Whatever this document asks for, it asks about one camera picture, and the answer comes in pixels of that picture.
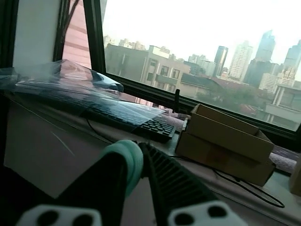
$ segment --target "brown cardboard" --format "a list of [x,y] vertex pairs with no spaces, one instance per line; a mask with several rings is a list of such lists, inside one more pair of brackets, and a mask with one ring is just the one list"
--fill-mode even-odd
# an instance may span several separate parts
[[258,130],[255,136],[199,114],[192,114],[187,133],[245,157],[266,162],[274,144]]
[[185,131],[180,135],[175,152],[259,186],[264,186],[275,168],[270,159],[256,162]]
[[296,166],[289,180],[290,191],[301,196],[301,157],[297,160]]
[[207,107],[201,104],[195,106],[191,113],[199,114],[214,121],[218,121],[224,125],[234,127],[245,133],[255,135],[258,132],[258,128],[244,121],[238,120],[220,111],[217,111],[211,107]]

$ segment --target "cardboard box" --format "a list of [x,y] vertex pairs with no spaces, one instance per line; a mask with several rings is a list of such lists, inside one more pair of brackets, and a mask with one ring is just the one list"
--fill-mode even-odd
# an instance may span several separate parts
[[214,121],[218,121],[224,125],[234,127],[240,131],[245,133],[255,135],[258,132],[258,128],[244,121],[238,120],[234,117],[231,117],[227,114],[224,114],[220,111],[217,111],[211,107],[207,107],[201,104],[195,106],[195,108],[191,111],[191,113],[199,114],[205,116]]
[[231,117],[228,118],[219,111],[206,116],[208,117],[193,113],[188,122],[187,133],[259,162],[269,159],[274,144],[258,128],[247,123],[243,125],[244,122],[230,119]]
[[290,192],[301,196],[301,157],[297,160],[296,166],[289,180]]
[[275,169],[270,159],[260,163],[185,131],[180,135],[175,152],[259,186],[264,186]]

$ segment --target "clear plastic sheet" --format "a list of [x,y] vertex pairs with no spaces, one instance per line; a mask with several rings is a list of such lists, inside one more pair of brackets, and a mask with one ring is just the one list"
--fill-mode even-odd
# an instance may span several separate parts
[[163,113],[120,100],[122,84],[68,60],[0,69],[0,89],[129,132]]

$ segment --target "overcast sky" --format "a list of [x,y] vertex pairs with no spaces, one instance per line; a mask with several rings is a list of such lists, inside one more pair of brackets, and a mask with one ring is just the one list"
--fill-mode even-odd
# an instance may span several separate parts
[[203,54],[214,61],[218,46],[226,46],[229,67],[237,44],[248,40],[254,58],[262,34],[272,29],[272,62],[280,64],[301,39],[300,9],[298,0],[108,0],[103,33],[146,47],[166,46],[185,60]]

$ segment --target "black cable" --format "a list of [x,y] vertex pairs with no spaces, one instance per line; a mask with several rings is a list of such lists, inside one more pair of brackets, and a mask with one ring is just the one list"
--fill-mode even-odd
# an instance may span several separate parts
[[89,122],[89,120],[88,120],[88,119],[86,119],[86,120],[87,120],[87,123],[88,123],[89,127],[91,128],[91,130],[93,130],[93,132],[94,132],[96,135],[98,135],[98,136],[104,138],[105,140],[108,141],[108,143],[111,143],[111,144],[115,143],[114,141],[112,141],[111,139],[109,139],[107,136],[102,135],[102,134],[100,134],[99,132],[97,132],[97,131],[93,128],[93,126],[91,125],[91,123]]
[[[239,179],[239,178],[237,178],[237,177],[234,177],[234,179],[235,179],[236,181],[231,180],[231,179],[229,179],[229,178],[223,176],[223,175],[220,174],[219,172],[217,172],[217,171],[216,171],[215,169],[213,169],[212,167],[206,166],[206,165],[204,165],[204,164],[202,164],[202,163],[199,163],[199,162],[194,161],[194,160],[192,160],[192,159],[186,158],[186,157],[184,157],[184,156],[170,156],[170,157],[175,158],[175,159],[184,160],[184,161],[189,161],[189,162],[191,162],[191,163],[194,163],[194,164],[197,164],[197,165],[201,165],[201,166],[207,167],[207,168],[213,170],[213,172],[214,172],[216,175],[218,175],[219,177],[221,177],[221,178],[223,178],[223,179],[225,179],[225,180],[227,180],[227,181],[229,181],[229,182],[232,182],[233,184],[235,184],[235,185],[237,185],[237,186],[239,186],[239,187],[245,189],[247,192],[249,192],[249,193],[251,193],[252,195],[256,196],[257,198],[263,200],[264,202],[266,202],[266,203],[268,203],[268,204],[270,204],[270,205],[272,205],[272,206],[276,206],[276,207],[278,207],[278,208],[285,208],[285,205],[284,205],[281,201],[279,201],[278,199],[276,199],[276,198],[273,197],[272,195],[266,193],[265,191],[261,190],[260,188],[258,188],[258,187],[256,187],[256,186],[252,185],[251,183],[246,182],[245,180]],[[276,204],[276,203],[273,203],[273,202],[271,202],[271,201],[269,201],[269,200],[267,200],[267,199],[261,197],[260,195],[256,194],[255,192],[253,192],[253,191],[250,190],[249,188],[247,188],[247,187],[243,186],[242,184],[240,184],[240,183],[239,183],[240,181],[241,181],[241,182],[244,182],[244,183],[246,183],[247,185],[251,186],[252,188],[254,188],[254,189],[256,189],[256,190],[262,192],[263,194],[265,194],[265,195],[268,196],[269,198],[271,198],[271,199],[275,200],[276,202],[278,202],[280,205],[278,205],[278,204]]]

